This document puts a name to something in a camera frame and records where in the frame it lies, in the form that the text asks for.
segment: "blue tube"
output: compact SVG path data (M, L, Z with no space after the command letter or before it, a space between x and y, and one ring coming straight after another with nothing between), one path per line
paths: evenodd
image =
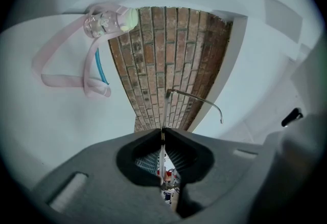
M99 54L99 49L97 49L96 51L96 63L97 63L97 67L100 73L100 77L101 80L106 83L107 85L109 85L109 83L106 80L106 77L104 76L103 70L102 70L102 66L101 66L101 62L100 62L100 54Z

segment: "pink ribbon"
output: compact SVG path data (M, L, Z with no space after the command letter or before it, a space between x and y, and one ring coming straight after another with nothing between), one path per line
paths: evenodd
M82 87L84 88L85 95L90 98L96 97L110 97L110 87L101 80L90 78L91 64L94 59L95 53L99 44L109 39L118 37L124 34L121 32L114 32L105 34L99 38L94 39L92 42L84 63L83 77L68 76L68 75L43 75L42 70L45 64L51 59L57 49L79 28L83 27L85 20L90 17L94 11L113 11L117 14L123 15L127 12L128 8L104 3L97 4L90 8L88 14L79 17L60 31L58 31L34 56L32 60L32 71L38 80L49 87Z

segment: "gray plastic panel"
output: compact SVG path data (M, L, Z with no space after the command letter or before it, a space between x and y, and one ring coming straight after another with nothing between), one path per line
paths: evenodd
M179 220L161 198L159 188L131 183L116 165L116 154L121 147L152 131L87 147L46 176L33 193L47 203L72 174L82 172L88 175L88 180L64 211L68 222L69 218L78 223L170 223Z
M234 154L234 151L242 150L258 154L262 150L261 145L218 140L192 134L181 129L175 129L174 131L207 147L214 154L214 165L204 179L187 184L190 199L205 207L232 188L253 164L255 159L239 156Z

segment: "metal pole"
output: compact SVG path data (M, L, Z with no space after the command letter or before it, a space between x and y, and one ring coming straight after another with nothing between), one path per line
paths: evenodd
M195 96L193 94L190 94L190 93L186 93L186 92L183 92L183 91L179 91L177 89L168 89L167 90L167 93L166 93L166 98L165 98L165 111L163 112L163 123L162 123L162 128L161 130L163 130L164 128L166 128L166 118L167 118L167 106L168 106L168 99L171 95L172 92L176 92L178 94L182 94L182 95L185 95L185 96L189 96L191 98L195 98L197 100L200 100L202 102L205 102L205 103L208 103L210 104L211 106L214 106L218 111L219 111L219 114L220 114L220 123L223 124L224 121L223 121L223 114L220 110L220 108L218 106L216 106L214 103L208 101L208 100L205 100L205 99L202 99L202 98L199 98L198 96Z

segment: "brick wall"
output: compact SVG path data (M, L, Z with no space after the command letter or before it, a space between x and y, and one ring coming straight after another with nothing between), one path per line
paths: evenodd
M141 8L139 24L111 39L117 71L136 114L135 131L160 128L165 92L206 98L221 66L231 23L187 8ZM201 102L173 95L166 126L188 129Z

